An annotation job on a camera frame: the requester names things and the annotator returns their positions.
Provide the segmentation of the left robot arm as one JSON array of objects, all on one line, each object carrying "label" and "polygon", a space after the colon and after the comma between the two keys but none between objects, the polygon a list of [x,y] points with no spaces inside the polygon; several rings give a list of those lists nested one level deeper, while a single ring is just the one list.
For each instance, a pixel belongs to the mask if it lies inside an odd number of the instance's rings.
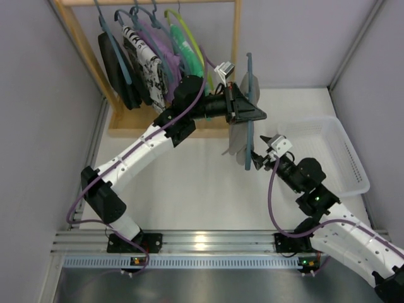
[{"label": "left robot arm", "polygon": [[111,228],[121,242],[136,251],[144,232],[126,213],[127,206],[119,192],[147,165],[182,143],[196,129],[196,120],[224,117],[230,125],[266,119],[266,113],[248,101],[235,83],[223,93],[204,95],[202,77],[183,78],[174,90],[174,100],[128,148],[96,169],[81,171],[81,197],[97,214],[102,224]]}]

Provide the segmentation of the grey trousers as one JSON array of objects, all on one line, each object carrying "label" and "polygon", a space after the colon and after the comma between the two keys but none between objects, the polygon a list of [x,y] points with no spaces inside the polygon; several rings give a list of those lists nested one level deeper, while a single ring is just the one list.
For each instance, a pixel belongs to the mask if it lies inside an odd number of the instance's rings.
[{"label": "grey trousers", "polygon": [[[260,88],[258,78],[252,76],[252,100],[253,105],[257,105],[260,98]],[[247,151],[247,124],[230,125],[229,127],[229,147],[222,155],[229,154],[235,156],[239,165],[245,166]]]}]

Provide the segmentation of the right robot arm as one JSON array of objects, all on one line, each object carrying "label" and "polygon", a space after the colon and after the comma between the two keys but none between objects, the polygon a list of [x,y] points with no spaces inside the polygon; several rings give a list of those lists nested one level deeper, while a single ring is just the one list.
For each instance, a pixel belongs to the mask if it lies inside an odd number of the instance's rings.
[{"label": "right robot arm", "polygon": [[[361,276],[383,302],[403,302],[403,249],[395,246],[359,220],[324,184],[326,174],[315,158],[299,163],[288,157],[291,142],[283,135],[260,137],[268,146],[266,156],[251,153],[256,169],[271,171],[268,213],[279,234],[305,238],[311,247],[339,261]],[[306,215],[293,232],[283,230],[273,212],[272,191],[280,178],[299,197]]]}]

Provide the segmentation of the green tie-dye trousers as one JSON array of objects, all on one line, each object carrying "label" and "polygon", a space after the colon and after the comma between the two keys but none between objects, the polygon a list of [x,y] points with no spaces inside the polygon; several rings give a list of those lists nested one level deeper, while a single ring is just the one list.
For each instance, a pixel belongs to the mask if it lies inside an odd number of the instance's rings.
[{"label": "green tie-dye trousers", "polygon": [[177,43],[177,45],[179,46],[182,54],[184,55],[184,58],[188,63],[191,74],[203,78],[205,75],[204,68],[202,67],[201,62],[199,61],[197,55],[187,42],[182,30],[177,25],[171,24],[170,34]]}]

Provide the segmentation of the lime green hanger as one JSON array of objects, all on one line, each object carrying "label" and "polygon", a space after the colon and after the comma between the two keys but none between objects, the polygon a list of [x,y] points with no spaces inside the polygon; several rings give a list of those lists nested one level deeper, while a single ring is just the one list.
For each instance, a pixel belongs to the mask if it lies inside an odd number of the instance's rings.
[{"label": "lime green hanger", "polygon": [[197,55],[199,61],[201,62],[202,67],[204,68],[204,73],[205,73],[205,64],[203,61],[203,56],[201,53],[201,50],[196,42],[196,39],[194,38],[192,32],[190,31],[188,25],[186,22],[183,20],[182,16],[180,13],[174,11],[173,9],[166,9],[163,13],[164,18],[167,21],[167,24],[169,26],[169,32],[170,32],[170,26],[171,24],[177,25],[183,32],[187,42],[191,46],[192,50],[195,52]]}]

